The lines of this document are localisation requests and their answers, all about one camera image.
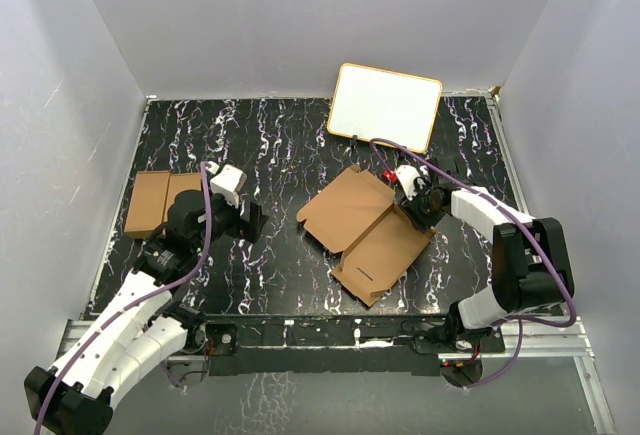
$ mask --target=whiteboard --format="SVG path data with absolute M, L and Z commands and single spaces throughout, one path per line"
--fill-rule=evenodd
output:
M 327 130 L 364 141 L 386 138 L 424 153 L 441 93 L 438 80 L 345 63 L 338 75 Z

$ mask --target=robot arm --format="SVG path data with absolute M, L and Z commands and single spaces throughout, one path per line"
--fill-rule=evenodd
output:
M 490 333 L 509 316 L 564 301 L 555 281 L 541 263 L 522 232 L 497 208 L 507 209 L 535 237 L 550 258 L 570 295 L 573 278 L 564 234 L 553 218 L 535 219 L 491 197 L 485 188 L 473 187 L 483 195 L 432 181 L 427 172 L 410 165 L 396 170 L 405 193 L 400 207 L 417 229 L 427 230 L 446 213 L 463 220 L 492 242 L 492 283 L 480 292 L 455 302 L 445 324 L 430 331 L 434 342 L 474 340 Z
M 209 186 L 204 187 L 211 199 L 211 241 L 225 233 L 251 243 L 257 241 L 266 217 L 254 203 L 248 219 L 240 215 L 238 191 L 245 174 L 230 165 L 220 170 L 215 163 L 209 163 L 207 171 L 214 175 Z M 24 385 L 34 420 L 56 373 L 77 358 L 80 347 L 96 333 L 99 336 L 60 380 L 47 409 L 44 426 L 56 434 L 103 433 L 113 410 L 131 388 L 168 356 L 194 345 L 194 334 L 202 320 L 179 302 L 169 306 L 172 291 L 158 293 L 129 310 L 124 307 L 180 279 L 196 266 L 204 246 L 204 214 L 202 192 L 188 190 L 178 194 L 169 208 L 168 221 L 151 235 L 120 290 L 91 328 L 48 370 L 35 367 L 29 373 Z M 117 312 L 120 316 L 102 330 Z

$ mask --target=cardboard box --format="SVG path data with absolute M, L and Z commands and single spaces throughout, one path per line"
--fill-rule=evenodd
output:
M 129 238 L 148 238 L 167 220 L 167 211 L 176 195 L 185 190 L 201 190 L 199 173 L 171 174 L 168 171 L 138 172 L 127 213 L 124 233 Z
M 393 189 L 353 165 L 296 217 L 327 250 L 342 253 L 331 274 L 369 307 L 395 285 L 434 234 L 413 228 L 393 199 Z
M 162 221 L 167 221 L 169 207 L 176 201 L 176 195 L 185 190 L 202 190 L 202 175 L 199 173 L 176 173 L 169 178 L 167 188 L 167 201 L 164 205 L 164 216 Z

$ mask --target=black marble table surface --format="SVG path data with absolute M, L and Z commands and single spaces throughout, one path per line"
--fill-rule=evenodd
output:
M 305 236 L 296 213 L 349 165 L 360 164 L 377 175 L 383 169 L 368 144 L 351 150 L 349 140 L 327 132 L 330 105 L 330 99 L 151 102 L 85 316 L 104 309 L 140 252 L 140 243 L 123 234 L 135 174 L 194 172 L 201 160 L 244 170 L 244 200 L 256 200 L 269 215 L 255 245 L 223 237 L 213 246 L 184 299 L 207 314 L 440 314 L 453 301 L 484 288 L 490 245 L 451 217 L 440 222 L 431 244 L 372 308 L 332 278 L 338 259 Z M 394 151 L 384 153 L 394 162 Z M 485 98 L 442 98 L 427 155 L 459 155 L 468 181 L 515 206 Z

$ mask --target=gray wall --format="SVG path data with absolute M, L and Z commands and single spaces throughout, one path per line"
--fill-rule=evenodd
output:
M 532 212 L 565 227 L 621 434 L 640 424 L 639 34 L 640 0 L 550 0 L 501 100 Z
M 144 97 L 91 0 L 0 0 L 0 432 L 88 300 Z
M 330 96 L 344 62 L 501 85 L 547 0 L 94 0 L 145 94 Z

